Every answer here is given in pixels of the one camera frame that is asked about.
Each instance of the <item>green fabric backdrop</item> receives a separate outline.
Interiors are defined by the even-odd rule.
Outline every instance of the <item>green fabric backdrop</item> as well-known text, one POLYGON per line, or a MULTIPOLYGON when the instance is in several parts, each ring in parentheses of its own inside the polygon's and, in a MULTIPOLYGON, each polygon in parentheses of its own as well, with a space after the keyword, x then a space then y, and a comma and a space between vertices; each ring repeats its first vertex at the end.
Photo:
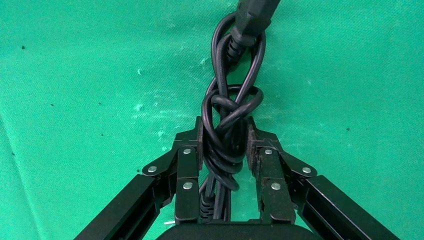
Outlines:
MULTIPOLYGON (((236 4, 0 1, 0 239, 74 238, 191 129, 212 78, 212 33, 236 4)), ((423 18, 421 0, 283 0, 253 113, 411 240, 424 239, 423 18)), ((257 218, 249 171, 236 178, 233 219, 257 218)), ((172 220, 171 204, 145 239, 172 220)))

